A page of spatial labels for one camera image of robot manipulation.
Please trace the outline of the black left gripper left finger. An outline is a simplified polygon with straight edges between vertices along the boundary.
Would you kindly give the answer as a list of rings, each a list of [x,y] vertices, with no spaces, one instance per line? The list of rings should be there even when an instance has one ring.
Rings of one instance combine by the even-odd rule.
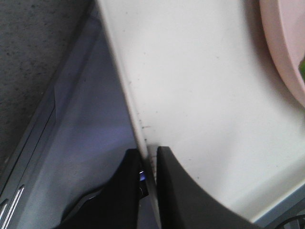
[[[87,200],[58,229],[135,229],[140,198],[140,153],[128,149],[101,192]]]

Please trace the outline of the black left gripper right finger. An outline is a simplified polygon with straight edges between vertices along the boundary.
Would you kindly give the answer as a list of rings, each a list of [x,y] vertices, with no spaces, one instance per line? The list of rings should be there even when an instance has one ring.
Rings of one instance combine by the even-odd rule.
[[[255,229],[205,192],[167,146],[157,149],[157,198],[163,229]]]

